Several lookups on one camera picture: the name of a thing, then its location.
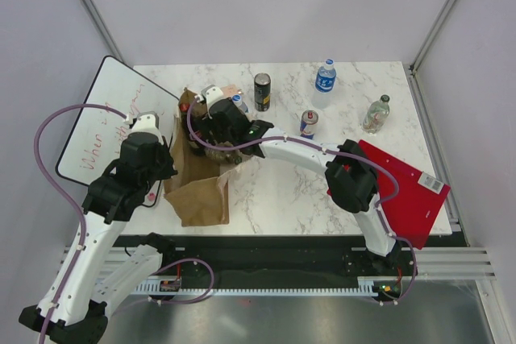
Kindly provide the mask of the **tan canvas tote bag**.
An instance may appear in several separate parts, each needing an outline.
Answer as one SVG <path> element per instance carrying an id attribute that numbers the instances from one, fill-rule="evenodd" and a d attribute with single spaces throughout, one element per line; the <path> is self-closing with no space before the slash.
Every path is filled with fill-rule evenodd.
<path id="1" fill-rule="evenodd" d="M 227 179 L 220 165 L 191 147 L 185 114 L 195 93 L 185 89 L 179 97 L 170 154 L 177 174 L 164 183 L 164 199 L 173 207 L 183 227 L 226 225 L 230 221 Z"/>

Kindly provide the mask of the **large blue-label water bottle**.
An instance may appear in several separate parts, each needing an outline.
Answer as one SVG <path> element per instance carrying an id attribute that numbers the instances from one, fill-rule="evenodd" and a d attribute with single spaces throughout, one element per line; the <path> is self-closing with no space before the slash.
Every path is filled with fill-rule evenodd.
<path id="1" fill-rule="evenodd" d="M 318 69 L 314 81 L 313 106 L 318 110 L 325 109 L 331 100 L 331 92 L 336 80 L 335 63 L 327 59 Z"/>

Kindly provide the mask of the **clear glass bottle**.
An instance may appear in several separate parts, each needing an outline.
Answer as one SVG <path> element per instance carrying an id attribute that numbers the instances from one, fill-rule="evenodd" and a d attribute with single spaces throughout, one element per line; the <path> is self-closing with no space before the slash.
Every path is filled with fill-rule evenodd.
<path id="1" fill-rule="evenodd" d="M 384 126 L 390 113 L 389 101 L 389 95 L 383 94 L 371 104 L 362 122 L 364 131 L 376 134 Z"/>
<path id="2" fill-rule="evenodd" d="M 212 147 L 204 148 L 205 156 L 218 164 L 238 165 L 243 162 L 239 151 L 220 151 Z"/>

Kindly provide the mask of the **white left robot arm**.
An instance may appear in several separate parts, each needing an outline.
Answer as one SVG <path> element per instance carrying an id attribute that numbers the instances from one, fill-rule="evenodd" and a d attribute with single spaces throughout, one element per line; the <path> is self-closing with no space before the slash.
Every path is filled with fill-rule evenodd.
<path id="1" fill-rule="evenodd" d="M 106 257 L 137 207 L 158 180 L 176 175 L 164 138 L 149 132 L 130 134 L 120 157 L 88 187 L 73 244 L 51 288 L 36 305 L 22 310 L 19 323 L 55 343 L 96 343 L 110 317 L 136 286 L 155 272 L 177 265 L 171 240 L 145 236 L 136 251 L 102 283 Z"/>

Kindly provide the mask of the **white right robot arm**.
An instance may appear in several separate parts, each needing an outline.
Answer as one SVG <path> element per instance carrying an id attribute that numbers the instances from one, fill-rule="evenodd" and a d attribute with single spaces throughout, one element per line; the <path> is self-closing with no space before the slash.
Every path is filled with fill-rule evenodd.
<path id="1" fill-rule="evenodd" d="M 216 151 L 289 162 L 323 176 L 331 200 L 354 215 L 371 252 L 371 269 L 384 275 L 398 265 L 394 247 L 401 238 L 389 226 L 382 205 L 399 194 L 400 185 L 391 172 L 367 158 L 358 143 L 317 143 L 288 135 L 270 122 L 249 119 L 229 98 L 211 105 L 201 119 L 207 129 L 196 132 L 192 113 L 197 104 L 194 100 L 186 113 L 186 126 L 196 142 Z"/>

